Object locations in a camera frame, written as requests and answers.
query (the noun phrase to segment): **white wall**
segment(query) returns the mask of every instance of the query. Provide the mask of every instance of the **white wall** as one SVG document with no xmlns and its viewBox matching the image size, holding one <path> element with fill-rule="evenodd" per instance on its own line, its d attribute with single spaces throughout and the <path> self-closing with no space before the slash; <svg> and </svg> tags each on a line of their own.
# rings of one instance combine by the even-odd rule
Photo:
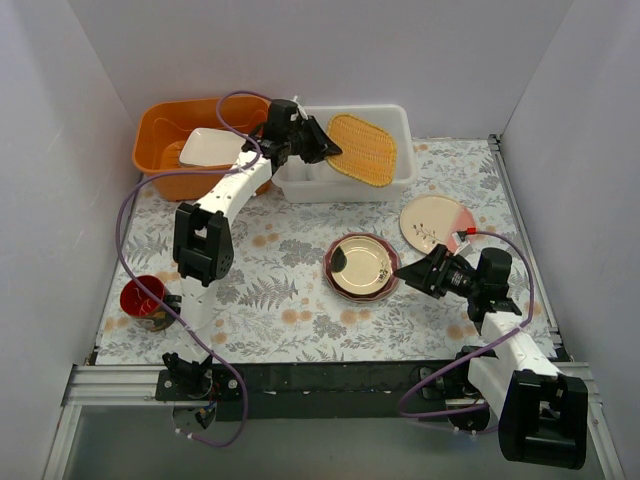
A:
<svg viewBox="0 0 640 480">
<path fill-rule="evenodd" d="M 238 88 L 501 133 L 572 0 L 69 0 L 134 119 Z"/>
<path fill-rule="evenodd" d="M 0 477 L 42 475 L 137 178 L 135 129 L 64 0 L 0 2 Z"/>
<path fill-rule="evenodd" d="M 640 3 L 574 2 L 504 135 L 562 337 L 640 478 Z"/>
</svg>

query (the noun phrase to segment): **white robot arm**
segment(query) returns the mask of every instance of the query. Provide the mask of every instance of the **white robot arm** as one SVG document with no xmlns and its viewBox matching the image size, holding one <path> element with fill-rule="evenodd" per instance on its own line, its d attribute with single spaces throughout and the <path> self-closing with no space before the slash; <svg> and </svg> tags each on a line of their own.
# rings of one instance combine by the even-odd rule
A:
<svg viewBox="0 0 640 480">
<path fill-rule="evenodd" d="M 438 245 L 395 274 L 434 298 L 453 292 L 467 299 L 469 318 L 493 345 L 471 358 L 467 379 L 500 419 L 505 458 L 578 469 L 586 458 L 588 391 L 581 379 L 563 375 L 520 329 L 522 314 L 508 297 L 511 262 L 504 250 L 485 248 L 474 269 Z"/>
<path fill-rule="evenodd" d="M 183 203 L 176 211 L 173 258 L 181 275 L 182 314 L 192 330 L 210 323 L 217 289 L 214 280 L 223 278 L 233 262 L 230 227 L 254 192 L 290 156 L 317 163 L 342 153 L 314 117 L 301 112 L 290 100 L 273 100 L 267 121 L 251 136 L 260 145 L 260 156 L 256 159 L 252 144 L 247 142 L 234 164 L 242 172 L 226 175 L 193 205 Z M 181 357 L 206 357 L 189 338 L 184 339 L 173 348 Z"/>
</svg>

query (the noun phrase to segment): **table surface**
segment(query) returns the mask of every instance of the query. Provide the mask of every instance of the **table surface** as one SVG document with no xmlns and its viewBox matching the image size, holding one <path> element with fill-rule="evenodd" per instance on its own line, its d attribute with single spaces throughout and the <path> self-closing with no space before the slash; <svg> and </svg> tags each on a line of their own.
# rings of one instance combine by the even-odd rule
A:
<svg viewBox="0 0 640 480">
<path fill-rule="evenodd" d="M 251 199 L 233 224 L 234 265 L 218 285 L 218 304 L 200 337 L 231 363 L 451 359 L 465 345 L 482 345 L 463 299 L 435 300 L 402 284 L 389 298 L 360 305 L 333 293 L 323 278 L 327 247 L 349 232 L 384 237 L 403 264 L 420 259 L 423 254 L 402 236 L 399 217 L 422 194 L 458 200 L 479 228 L 522 245 L 486 141 L 416 140 L 414 150 L 418 180 L 398 201 L 291 204 L 274 186 Z M 126 258 L 136 274 L 156 275 L 171 293 L 181 294 L 171 258 L 176 206 L 151 185 L 142 189 Z M 506 247 L 492 237 L 475 237 L 467 255 L 472 265 L 488 246 Z M 507 250 L 514 255 L 510 294 L 525 311 L 526 271 Z M 124 314 L 118 298 L 127 281 L 118 265 L 98 333 L 96 364 L 161 364 L 162 353 L 186 335 L 177 322 L 151 333 Z M 527 331 L 546 355 L 554 356 L 547 307 L 538 299 L 534 311 Z"/>
<path fill-rule="evenodd" d="M 170 407 L 83 407 L 66 480 L 600 480 L 587 443 L 582 470 L 508 462 L 498 435 L 453 434 L 400 418 L 252 420 L 231 448 L 218 450 L 174 433 Z M 215 422 L 207 438 L 222 440 L 237 423 Z"/>
</svg>

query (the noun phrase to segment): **red mug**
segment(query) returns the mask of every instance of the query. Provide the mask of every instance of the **red mug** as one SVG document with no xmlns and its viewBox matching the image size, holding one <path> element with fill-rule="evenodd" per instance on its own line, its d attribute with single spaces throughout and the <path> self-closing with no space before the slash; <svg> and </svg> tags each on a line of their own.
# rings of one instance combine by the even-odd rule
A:
<svg viewBox="0 0 640 480">
<path fill-rule="evenodd" d="M 142 275 L 137 278 L 142 285 L 166 303 L 171 310 L 176 313 L 180 312 L 180 296 L 171 295 L 162 280 L 153 275 Z M 164 330 L 175 320 L 158 302 L 144 293 L 133 280 L 130 280 L 120 293 L 120 308 L 133 317 L 138 325 L 150 332 Z"/>
</svg>

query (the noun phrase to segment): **white plate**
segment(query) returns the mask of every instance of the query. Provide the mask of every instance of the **white plate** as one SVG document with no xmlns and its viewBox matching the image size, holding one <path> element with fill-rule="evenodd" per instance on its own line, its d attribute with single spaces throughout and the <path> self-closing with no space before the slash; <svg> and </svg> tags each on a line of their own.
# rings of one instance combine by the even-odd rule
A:
<svg viewBox="0 0 640 480">
<path fill-rule="evenodd" d="M 233 165 L 244 145 L 244 138 L 215 128 L 196 128 L 180 152 L 180 164 L 188 167 Z"/>
<path fill-rule="evenodd" d="M 392 273 L 391 259 L 379 242 L 355 236 L 340 242 L 337 248 L 342 249 L 347 261 L 331 276 L 342 289 L 354 295 L 370 295 L 386 285 Z"/>
<path fill-rule="evenodd" d="M 457 246 L 452 234 L 475 225 L 464 205 L 444 195 L 416 197 L 400 214 L 404 238 L 423 253 L 430 253 L 438 243 L 455 252 Z"/>
</svg>

